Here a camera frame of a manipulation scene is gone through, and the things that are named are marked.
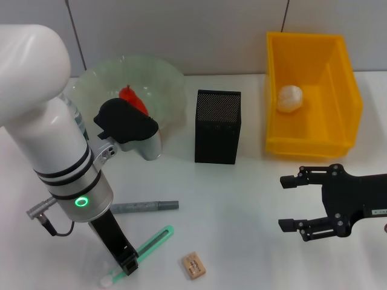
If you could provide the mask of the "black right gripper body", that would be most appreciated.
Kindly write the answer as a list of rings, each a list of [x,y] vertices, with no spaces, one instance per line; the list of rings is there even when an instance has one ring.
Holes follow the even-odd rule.
[[[335,235],[348,237],[359,220],[386,216],[386,174],[353,176],[341,164],[330,165],[322,202]]]

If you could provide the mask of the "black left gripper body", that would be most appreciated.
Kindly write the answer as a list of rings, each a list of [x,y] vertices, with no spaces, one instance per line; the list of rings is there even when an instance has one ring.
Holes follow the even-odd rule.
[[[91,221],[89,225],[117,262],[135,259],[134,247],[129,243],[110,210]]]

